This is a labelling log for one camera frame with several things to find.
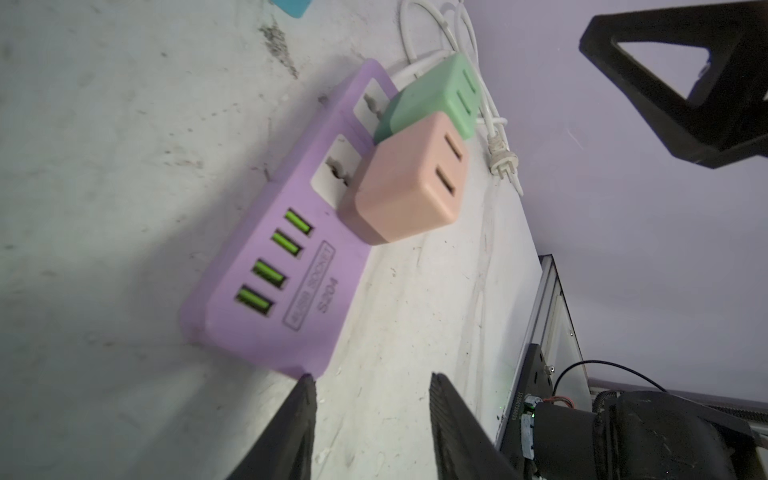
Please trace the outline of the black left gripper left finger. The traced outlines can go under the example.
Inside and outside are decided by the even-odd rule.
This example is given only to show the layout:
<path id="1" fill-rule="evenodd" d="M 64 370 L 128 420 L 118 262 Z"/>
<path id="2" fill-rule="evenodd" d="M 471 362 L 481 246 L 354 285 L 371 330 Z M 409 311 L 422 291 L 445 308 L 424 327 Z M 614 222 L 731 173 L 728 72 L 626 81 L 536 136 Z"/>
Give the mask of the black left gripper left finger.
<path id="1" fill-rule="evenodd" d="M 315 380 L 305 374 L 228 479 L 309 480 L 316 412 Z"/>

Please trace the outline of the green USB charger plug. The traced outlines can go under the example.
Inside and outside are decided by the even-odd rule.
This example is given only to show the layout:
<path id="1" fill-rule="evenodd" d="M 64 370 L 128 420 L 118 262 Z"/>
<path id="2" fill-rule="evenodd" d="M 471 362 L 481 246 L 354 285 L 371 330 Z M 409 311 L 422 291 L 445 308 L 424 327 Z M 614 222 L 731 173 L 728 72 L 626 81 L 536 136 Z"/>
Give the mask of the green USB charger plug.
<path id="1" fill-rule="evenodd" d="M 467 56 L 455 53 L 415 79 L 389 103 L 374 133 L 378 144 L 432 115 L 444 112 L 464 140 L 475 134 L 482 92 Z"/>

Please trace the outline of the purple power strip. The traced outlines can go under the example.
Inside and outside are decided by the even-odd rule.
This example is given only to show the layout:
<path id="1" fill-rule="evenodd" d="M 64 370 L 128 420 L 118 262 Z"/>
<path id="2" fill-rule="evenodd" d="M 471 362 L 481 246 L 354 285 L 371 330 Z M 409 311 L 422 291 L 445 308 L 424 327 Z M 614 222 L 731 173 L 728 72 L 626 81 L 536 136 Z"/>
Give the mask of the purple power strip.
<path id="1" fill-rule="evenodd" d="M 371 251 L 337 207 L 397 92 L 374 59 L 333 90 L 183 303 L 190 340 L 293 378 L 325 372 Z"/>

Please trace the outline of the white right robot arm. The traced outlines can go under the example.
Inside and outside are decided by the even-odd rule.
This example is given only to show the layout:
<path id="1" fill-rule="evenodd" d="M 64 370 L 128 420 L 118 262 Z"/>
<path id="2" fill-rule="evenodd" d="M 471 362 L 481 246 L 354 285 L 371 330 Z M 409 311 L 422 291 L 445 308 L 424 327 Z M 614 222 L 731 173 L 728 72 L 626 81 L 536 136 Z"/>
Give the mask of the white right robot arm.
<path id="1" fill-rule="evenodd" d="M 767 5 L 501 3 L 481 57 L 544 273 L 497 448 L 528 479 L 758 479 L 686 399 L 767 393 Z"/>

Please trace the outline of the pink USB charger plug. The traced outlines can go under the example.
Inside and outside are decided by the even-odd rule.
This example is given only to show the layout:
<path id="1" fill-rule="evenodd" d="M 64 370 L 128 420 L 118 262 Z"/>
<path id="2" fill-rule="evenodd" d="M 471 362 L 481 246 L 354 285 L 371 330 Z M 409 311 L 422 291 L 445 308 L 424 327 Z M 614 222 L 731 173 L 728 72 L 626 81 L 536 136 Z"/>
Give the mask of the pink USB charger plug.
<path id="1" fill-rule="evenodd" d="M 369 245 L 450 225 L 460 215 L 469 152 L 435 112 L 381 141 L 358 167 L 337 214 Z"/>

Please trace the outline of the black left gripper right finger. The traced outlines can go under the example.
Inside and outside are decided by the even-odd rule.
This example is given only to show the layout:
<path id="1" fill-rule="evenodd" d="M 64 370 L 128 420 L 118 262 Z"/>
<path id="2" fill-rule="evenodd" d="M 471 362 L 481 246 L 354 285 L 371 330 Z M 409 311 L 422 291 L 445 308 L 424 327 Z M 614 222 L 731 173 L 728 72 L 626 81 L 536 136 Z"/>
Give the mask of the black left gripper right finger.
<path id="1" fill-rule="evenodd" d="M 521 479 L 442 373 L 431 375 L 429 409 L 440 480 Z"/>

